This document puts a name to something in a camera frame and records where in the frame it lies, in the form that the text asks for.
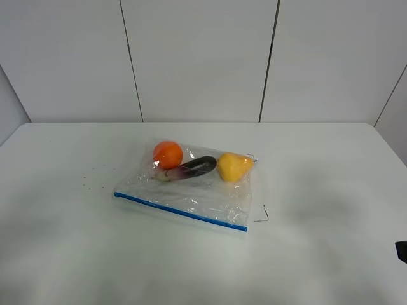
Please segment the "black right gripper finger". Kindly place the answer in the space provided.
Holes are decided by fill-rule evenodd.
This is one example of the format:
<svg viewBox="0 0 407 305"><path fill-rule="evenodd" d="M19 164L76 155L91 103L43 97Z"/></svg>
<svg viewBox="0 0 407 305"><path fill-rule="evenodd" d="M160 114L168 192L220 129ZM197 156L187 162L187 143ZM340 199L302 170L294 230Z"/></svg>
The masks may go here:
<svg viewBox="0 0 407 305"><path fill-rule="evenodd" d="M395 246L398 259L407 262L407 241L397 241Z"/></svg>

